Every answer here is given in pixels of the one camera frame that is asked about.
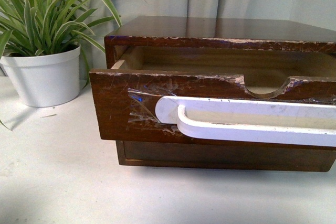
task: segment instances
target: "white surface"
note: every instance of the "white surface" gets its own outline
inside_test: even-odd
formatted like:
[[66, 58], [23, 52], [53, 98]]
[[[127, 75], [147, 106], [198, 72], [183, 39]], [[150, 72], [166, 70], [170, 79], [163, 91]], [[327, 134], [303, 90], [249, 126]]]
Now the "white surface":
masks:
[[90, 87], [53, 108], [0, 77], [0, 223], [335, 223], [328, 173], [119, 166]]
[[155, 113], [196, 138], [336, 147], [336, 106], [165, 96]]

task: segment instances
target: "open drawer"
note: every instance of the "open drawer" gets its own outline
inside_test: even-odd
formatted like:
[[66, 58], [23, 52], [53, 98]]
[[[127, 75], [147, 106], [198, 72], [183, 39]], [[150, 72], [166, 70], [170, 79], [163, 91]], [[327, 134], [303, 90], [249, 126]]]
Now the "open drawer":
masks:
[[[336, 50], [335, 43], [329, 40], [336, 38], [336, 32], [274, 20], [202, 20], [140, 17], [106, 36], [110, 69], [91, 70], [90, 79], [101, 138], [117, 141], [119, 163], [328, 171], [336, 159]], [[214, 21], [216, 32], [210, 36]], [[172, 29], [173, 23], [179, 26]], [[260, 27], [264, 35], [255, 37]], [[248, 32], [237, 39], [235, 33], [242, 30]], [[304, 40], [309, 30], [327, 38]], [[303, 34], [303, 38], [290, 40], [293, 34], [298, 38]], [[273, 131], [274, 136], [270, 131], [254, 139], [234, 132], [234, 139], [228, 137], [227, 141], [218, 140], [216, 133], [209, 133], [214, 137], [186, 135], [174, 122], [164, 122], [157, 115], [155, 107], [163, 97], [224, 99], [235, 101], [238, 106], [244, 101], [250, 121], [258, 117], [253, 115], [253, 111], [259, 111], [254, 103], [273, 103], [269, 105], [272, 108], [282, 104], [276, 114], [257, 120], [271, 121], [266, 126], [276, 129], [281, 127], [278, 123], [284, 122], [291, 128], [315, 126], [305, 115], [295, 124], [295, 116], [288, 119], [283, 112], [303, 104], [308, 115], [313, 107], [320, 106], [328, 115], [323, 117], [321, 113], [325, 113], [320, 112], [320, 119], [316, 115], [310, 117], [320, 122], [318, 130], [328, 131], [328, 141], [321, 140], [323, 134], [309, 135], [309, 130], [306, 136], [296, 135], [297, 141], [291, 141], [293, 136], [285, 132], [279, 137], [279, 130]], [[230, 123], [239, 124], [248, 116], [233, 118]], [[272, 140], [286, 136], [288, 141]]]

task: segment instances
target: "plant leaf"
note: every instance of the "plant leaf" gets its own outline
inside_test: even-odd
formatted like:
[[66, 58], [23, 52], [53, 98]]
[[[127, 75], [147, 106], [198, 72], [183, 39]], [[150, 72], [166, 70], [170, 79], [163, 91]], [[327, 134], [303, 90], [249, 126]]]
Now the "plant leaf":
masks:
[[8, 128], [8, 127], [4, 124], [1, 120], [0, 120], [0, 124], [1, 124], [3, 127], [5, 127], [6, 129], [12, 131], [10, 128]]
[[78, 35], [80, 36], [81, 39], [86, 40], [87, 42], [91, 43], [91, 44], [94, 45], [96, 48], [98, 48], [99, 50], [101, 50], [102, 52], [105, 53], [105, 49], [104, 49], [104, 47], [103, 47], [101, 44], [99, 44], [98, 42], [96, 42], [94, 39], [92, 39], [90, 36], [88, 36], [88, 35], [86, 35], [86, 34], [80, 32], [80, 31], [76, 31], [76, 30], [74, 30], [73, 32], [74, 32], [75, 34], [78, 34]]
[[9, 41], [9, 38], [11, 37], [13, 31], [4, 31], [0, 35], [0, 58], [4, 54], [7, 42]]

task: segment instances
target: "drawer front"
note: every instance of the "drawer front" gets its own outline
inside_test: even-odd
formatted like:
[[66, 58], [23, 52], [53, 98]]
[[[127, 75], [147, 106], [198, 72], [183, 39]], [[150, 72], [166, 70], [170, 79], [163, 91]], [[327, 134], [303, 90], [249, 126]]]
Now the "drawer front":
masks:
[[336, 159], [329, 150], [282, 146], [200, 145], [117, 141], [120, 165], [327, 172]]
[[[90, 73], [90, 79], [100, 134], [105, 140], [223, 145], [226, 141], [188, 137], [174, 124], [159, 123], [155, 115], [158, 100], [164, 95], [255, 99], [246, 92], [241, 76], [207, 76], [181, 72], [153, 73], [144, 70], [137, 70], [135, 73], [133, 70], [117, 69], [93, 70]], [[291, 100], [304, 99], [306, 94], [302, 94], [301, 90], [301, 86], [293, 87], [290, 92], [276, 99], [289, 96]], [[244, 145], [246, 144], [244, 140], [238, 140], [235, 144]], [[332, 149], [318, 146], [310, 148]]]

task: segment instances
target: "drawer handle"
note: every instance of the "drawer handle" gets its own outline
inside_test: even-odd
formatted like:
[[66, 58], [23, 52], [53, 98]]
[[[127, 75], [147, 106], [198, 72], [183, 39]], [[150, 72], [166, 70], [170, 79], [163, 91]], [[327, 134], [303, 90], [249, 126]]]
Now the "drawer handle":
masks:
[[[244, 107], [256, 114], [241, 113]], [[160, 122], [195, 138], [336, 147], [332, 105], [162, 97], [155, 112]], [[222, 122], [208, 121], [212, 116]]]

